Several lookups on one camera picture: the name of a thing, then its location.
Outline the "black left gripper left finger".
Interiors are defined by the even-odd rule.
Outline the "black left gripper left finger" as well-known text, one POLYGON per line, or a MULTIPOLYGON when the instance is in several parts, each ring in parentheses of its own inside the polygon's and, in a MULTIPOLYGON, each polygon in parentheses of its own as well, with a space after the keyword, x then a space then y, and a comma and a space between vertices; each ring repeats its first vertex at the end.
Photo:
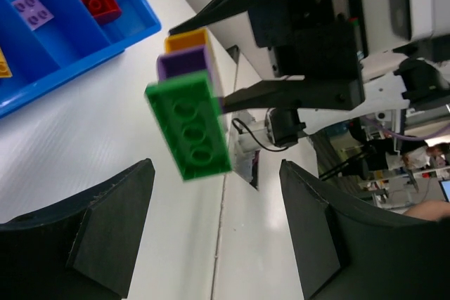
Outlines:
POLYGON ((144 159, 1 224, 1 298, 127 298, 154 178, 144 159))

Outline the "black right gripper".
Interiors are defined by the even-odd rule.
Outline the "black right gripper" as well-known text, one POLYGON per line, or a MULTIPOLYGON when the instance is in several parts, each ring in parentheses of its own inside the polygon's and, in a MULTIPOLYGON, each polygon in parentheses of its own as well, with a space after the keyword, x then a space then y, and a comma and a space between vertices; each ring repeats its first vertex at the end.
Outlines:
POLYGON ((275 77, 221 98, 225 113, 285 108, 350 111, 365 101, 358 19, 349 0, 211 0, 199 13, 169 30, 181 34, 248 11, 255 43, 269 53, 275 77))

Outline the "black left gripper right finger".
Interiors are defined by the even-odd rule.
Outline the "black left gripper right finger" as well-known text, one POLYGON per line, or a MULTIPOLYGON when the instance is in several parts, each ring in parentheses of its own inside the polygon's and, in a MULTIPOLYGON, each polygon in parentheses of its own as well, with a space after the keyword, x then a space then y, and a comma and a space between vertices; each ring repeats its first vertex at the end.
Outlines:
POLYGON ((448 299, 449 220, 375 207, 283 160, 279 171, 305 299, 448 299))

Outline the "yellow rounded duplo brick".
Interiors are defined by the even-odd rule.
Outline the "yellow rounded duplo brick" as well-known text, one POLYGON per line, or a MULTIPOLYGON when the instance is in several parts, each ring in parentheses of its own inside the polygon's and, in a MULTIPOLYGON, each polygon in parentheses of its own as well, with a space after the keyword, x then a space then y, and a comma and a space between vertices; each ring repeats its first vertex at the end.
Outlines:
POLYGON ((171 53, 197 46, 207 46, 212 50, 207 29, 197 29, 185 33, 170 35, 165 39, 165 52, 171 53))

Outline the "purple rounded brick cluster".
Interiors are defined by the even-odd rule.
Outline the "purple rounded brick cluster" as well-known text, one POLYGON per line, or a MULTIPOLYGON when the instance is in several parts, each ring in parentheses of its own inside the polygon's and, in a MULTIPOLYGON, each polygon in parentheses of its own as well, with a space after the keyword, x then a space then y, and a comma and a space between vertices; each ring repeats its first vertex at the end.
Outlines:
POLYGON ((185 48, 157 59, 158 92, 148 96, 155 111, 170 111, 172 115, 190 119, 198 108, 208 103, 222 115, 223 93, 219 71, 213 53, 205 45, 185 48))

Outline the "green brick cluster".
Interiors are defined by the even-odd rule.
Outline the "green brick cluster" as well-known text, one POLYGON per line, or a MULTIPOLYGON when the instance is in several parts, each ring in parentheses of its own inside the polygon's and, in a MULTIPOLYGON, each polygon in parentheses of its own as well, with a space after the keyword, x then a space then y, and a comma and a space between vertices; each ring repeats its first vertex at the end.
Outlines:
POLYGON ((145 96, 184 181, 232 170, 221 107, 208 71, 149 84, 145 96))

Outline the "yellow black striped brick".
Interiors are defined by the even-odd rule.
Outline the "yellow black striped brick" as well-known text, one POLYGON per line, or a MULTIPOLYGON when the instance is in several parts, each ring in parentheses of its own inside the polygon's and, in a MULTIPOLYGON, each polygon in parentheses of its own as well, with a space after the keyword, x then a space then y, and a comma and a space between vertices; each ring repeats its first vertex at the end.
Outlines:
POLYGON ((12 73, 6 61, 6 58, 3 54, 3 51, 0 49, 0 77, 1 78, 11 78, 12 73))

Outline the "red stud duplo brick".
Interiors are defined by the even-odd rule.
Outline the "red stud duplo brick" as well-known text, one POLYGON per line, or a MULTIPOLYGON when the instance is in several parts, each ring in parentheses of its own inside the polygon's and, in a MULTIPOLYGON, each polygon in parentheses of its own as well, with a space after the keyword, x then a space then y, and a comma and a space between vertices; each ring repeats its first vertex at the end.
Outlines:
POLYGON ((81 0, 99 25, 106 25, 122 15, 116 0, 81 0))

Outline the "purple duplo brick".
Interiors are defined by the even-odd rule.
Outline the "purple duplo brick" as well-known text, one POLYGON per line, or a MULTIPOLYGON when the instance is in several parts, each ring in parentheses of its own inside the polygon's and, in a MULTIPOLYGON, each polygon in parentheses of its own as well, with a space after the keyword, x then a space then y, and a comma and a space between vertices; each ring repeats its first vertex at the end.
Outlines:
POLYGON ((40 0, 15 0, 12 5, 32 31, 54 18, 40 0))

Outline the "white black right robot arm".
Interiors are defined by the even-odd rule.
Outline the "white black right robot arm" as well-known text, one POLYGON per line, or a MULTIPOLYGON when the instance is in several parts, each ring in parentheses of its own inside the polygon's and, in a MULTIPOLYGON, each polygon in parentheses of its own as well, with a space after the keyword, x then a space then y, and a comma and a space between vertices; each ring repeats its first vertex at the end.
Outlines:
POLYGON ((449 102, 445 0, 211 0, 175 28, 247 13, 273 79, 220 98, 234 152, 283 150, 328 126, 449 102))

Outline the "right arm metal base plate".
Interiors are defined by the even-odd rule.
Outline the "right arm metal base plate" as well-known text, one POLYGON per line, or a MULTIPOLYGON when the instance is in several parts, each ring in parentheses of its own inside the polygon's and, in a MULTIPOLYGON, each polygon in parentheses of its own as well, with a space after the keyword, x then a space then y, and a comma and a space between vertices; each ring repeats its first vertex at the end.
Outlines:
MULTIPOLYGON (((257 121, 247 110, 234 112, 231 118, 239 119, 253 132, 260 143, 266 144, 263 120, 257 121)), ((238 122, 232 122, 229 131, 229 154, 233 171, 255 190, 259 190, 259 151, 262 148, 238 122)))

